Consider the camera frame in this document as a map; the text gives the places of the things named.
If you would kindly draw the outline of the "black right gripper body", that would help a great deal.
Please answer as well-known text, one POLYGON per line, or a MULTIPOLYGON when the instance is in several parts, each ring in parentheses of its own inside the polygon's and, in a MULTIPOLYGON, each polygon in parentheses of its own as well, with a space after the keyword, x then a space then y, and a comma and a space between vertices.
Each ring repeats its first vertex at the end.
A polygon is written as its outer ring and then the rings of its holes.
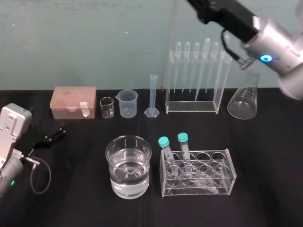
POLYGON ((253 25, 253 14, 236 0, 220 0, 219 24, 243 43, 247 43, 258 30, 253 25))

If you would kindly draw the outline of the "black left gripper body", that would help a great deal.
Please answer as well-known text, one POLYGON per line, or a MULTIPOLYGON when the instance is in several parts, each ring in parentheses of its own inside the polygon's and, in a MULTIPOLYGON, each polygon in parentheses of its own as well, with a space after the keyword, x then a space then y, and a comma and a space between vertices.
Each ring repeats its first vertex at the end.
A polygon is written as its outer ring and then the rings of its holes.
POLYGON ((20 151, 24 156, 31 156, 32 153, 40 148, 50 148, 52 138, 42 129, 30 125, 28 130, 19 138, 14 149, 20 151))

